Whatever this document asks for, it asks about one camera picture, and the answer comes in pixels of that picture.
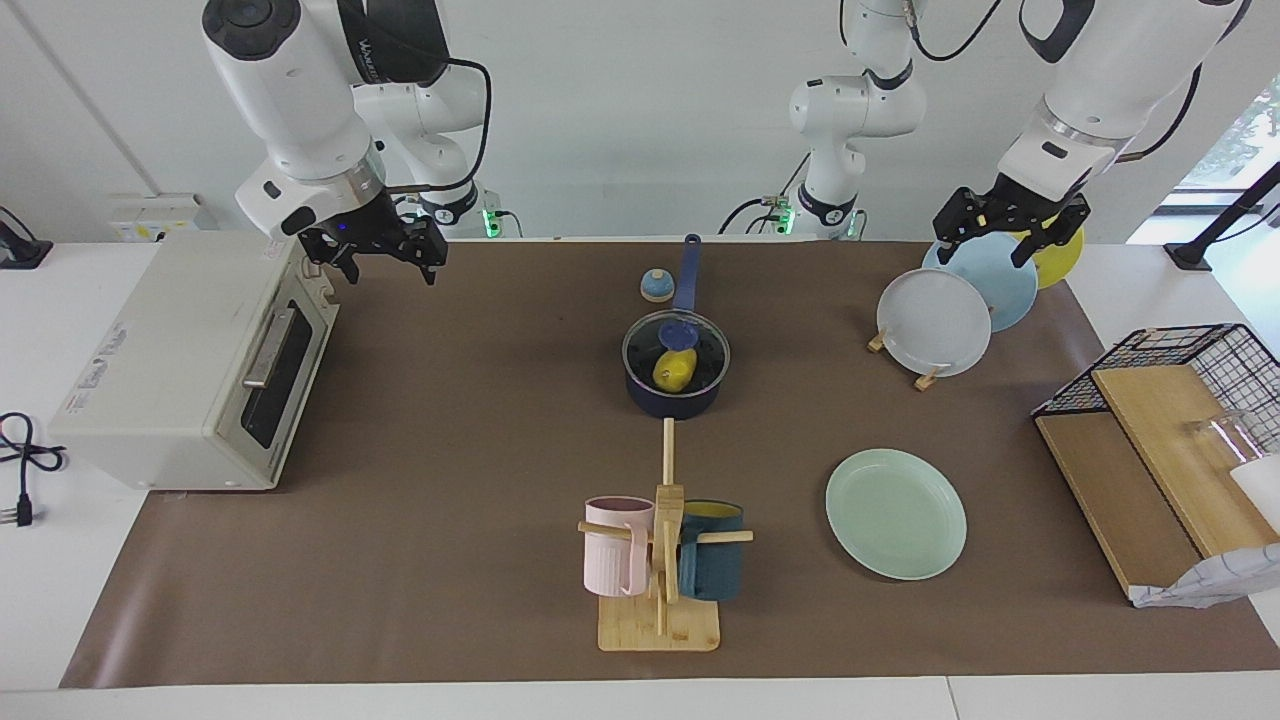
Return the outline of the brown table mat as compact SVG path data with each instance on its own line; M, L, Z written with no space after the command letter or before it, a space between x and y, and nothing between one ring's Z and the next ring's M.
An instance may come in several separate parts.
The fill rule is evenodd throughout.
M621 340L658 243L457 243L436 286L381 258L340 284L280 484L151 495L68 688L677 676L1216 673L1280 667L1244 600L1134 609L1030 413L1101 354L1065 287L924 393L865 351L924 243L708 243L698 309L732 361L676 432L676 479L745 509L741 594L707 653L605 653L577 523L652 496L660 423ZM943 473L968 538L940 577L852 560L824 511L867 448Z

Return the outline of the black desk clamp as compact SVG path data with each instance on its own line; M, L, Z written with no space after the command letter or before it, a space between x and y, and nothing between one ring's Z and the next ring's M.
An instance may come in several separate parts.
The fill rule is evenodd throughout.
M54 242L41 240L13 211L0 205L0 269L35 269L52 251Z

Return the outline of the wooden plate rack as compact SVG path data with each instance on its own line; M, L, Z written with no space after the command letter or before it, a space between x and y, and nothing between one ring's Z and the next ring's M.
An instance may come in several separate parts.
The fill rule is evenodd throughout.
M869 354L884 354L888 347L890 329L887 325L878 325L873 337L867 341L865 348ZM904 370L910 370L908 364L888 351L888 359ZM931 369L916 374L913 387L919 392L927 392L941 377L942 370L948 370L951 363L934 363Z

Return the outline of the dark teal mug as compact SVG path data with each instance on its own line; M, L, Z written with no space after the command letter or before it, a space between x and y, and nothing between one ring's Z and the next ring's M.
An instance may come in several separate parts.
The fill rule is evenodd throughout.
M742 528L744 510L736 503L708 498L685 502L678 533L677 583L681 596L721 602L739 594L742 583L742 546L701 543L698 537Z

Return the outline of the clear glass cup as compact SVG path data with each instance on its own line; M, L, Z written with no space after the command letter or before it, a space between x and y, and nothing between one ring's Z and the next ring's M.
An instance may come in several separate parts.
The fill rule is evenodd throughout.
M1268 455L1254 425L1253 413L1230 410L1194 423L1192 436L1216 462L1234 469Z

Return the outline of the yellow lemon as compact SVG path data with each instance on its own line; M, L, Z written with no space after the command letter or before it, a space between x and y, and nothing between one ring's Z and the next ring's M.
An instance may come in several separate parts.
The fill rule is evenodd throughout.
M666 395L681 395L691 384L696 369L695 348L666 350L655 361L652 382Z

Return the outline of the white plastic cup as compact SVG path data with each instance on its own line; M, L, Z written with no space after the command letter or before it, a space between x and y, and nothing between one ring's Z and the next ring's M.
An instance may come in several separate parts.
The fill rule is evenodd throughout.
M1280 512L1280 455L1239 464L1230 477L1261 512L1263 507L1276 507Z

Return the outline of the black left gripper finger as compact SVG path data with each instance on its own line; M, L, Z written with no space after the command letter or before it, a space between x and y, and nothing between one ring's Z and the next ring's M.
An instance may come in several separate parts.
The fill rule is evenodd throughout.
M977 196L972 190L955 190L932 222L940 245L937 258L943 266L950 263L956 249L966 242L977 228Z
M1087 199L1071 199L1065 208L1047 219L1036 218L1024 231L1014 231L1015 249L1011 251L1014 266L1034 265L1030 258L1050 245L1065 245L1091 215Z

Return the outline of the wooden mug tree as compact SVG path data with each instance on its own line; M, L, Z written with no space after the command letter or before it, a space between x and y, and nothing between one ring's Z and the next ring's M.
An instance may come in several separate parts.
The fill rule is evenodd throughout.
M710 652L721 643L718 603L678 589L686 498L684 487L675 482L676 424L669 416L662 420L662 478L650 527L636 533L628 523L618 527L582 519L577 524L586 537L627 542L627 585L640 570L646 571L643 593L599 597L596 644L605 652Z

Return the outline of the pink ribbed mug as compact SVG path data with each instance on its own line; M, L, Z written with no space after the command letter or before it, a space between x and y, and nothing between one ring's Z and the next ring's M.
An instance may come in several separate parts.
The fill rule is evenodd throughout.
M649 541L655 503L631 496L596 496L585 503L585 521L622 530L618 537L584 536L582 585L600 597L645 594L650 579Z

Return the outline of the light blue plate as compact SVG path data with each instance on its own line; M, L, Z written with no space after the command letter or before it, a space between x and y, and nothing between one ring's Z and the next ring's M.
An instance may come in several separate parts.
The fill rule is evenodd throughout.
M969 240L955 249L947 264L938 259L940 243L931 245L922 266L942 269L969 282L986 301L992 332L1018 324L1033 307L1038 295L1038 274L1033 263L1012 265L1012 252L1020 240L1007 232L993 232Z

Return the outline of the grey plate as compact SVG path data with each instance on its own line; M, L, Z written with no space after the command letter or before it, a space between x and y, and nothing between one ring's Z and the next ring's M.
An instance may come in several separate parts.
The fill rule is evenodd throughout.
M982 360L993 334L989 309L960 275L920 268L891 281L876 309L877 340L901 366L948 378Z

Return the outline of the white wall socket box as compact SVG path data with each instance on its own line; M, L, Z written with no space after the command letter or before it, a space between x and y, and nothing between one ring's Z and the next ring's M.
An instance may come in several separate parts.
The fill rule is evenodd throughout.
M218 222L195 193L111 193L108 224L119 242L152 243L179 231L218 231Z

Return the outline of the pale green plate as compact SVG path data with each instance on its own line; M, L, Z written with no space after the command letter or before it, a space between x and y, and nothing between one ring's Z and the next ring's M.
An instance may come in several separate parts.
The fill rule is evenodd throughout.
M940 577L961 557L966 511L948 478L897 448L842 460L824 493L829 529L852 560L896 582Z

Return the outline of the white checked cloth bag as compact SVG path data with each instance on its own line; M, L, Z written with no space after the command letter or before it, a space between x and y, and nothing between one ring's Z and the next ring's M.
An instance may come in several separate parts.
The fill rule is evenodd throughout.
M1280 542L1204 559L1169 587L1129 585L1137 609L1208 609L1280 588Z

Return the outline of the beige toaster oven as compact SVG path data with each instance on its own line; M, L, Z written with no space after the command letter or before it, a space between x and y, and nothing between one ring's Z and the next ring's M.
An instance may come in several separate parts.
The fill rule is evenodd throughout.
M269 491L339 305L294 241L166 237L49 424L141 491Z

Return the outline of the glass lid blue knob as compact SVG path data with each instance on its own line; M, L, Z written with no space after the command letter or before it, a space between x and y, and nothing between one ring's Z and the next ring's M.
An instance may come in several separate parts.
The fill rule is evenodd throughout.
M654 379L664 354L694 352L690 382L678 391L662 389ZM681 309L650 313L622 336L621 359L627 388L643 397L713 400L728 374L727 336L703 315Z

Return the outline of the yellow plate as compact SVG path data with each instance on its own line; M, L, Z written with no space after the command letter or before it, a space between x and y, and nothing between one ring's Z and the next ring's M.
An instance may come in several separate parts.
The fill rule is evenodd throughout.
M1065 245L1050 245L1036 252L1037 290L1043 291L1062 281L1078 264L1085 247L1085 229L1080 227Z

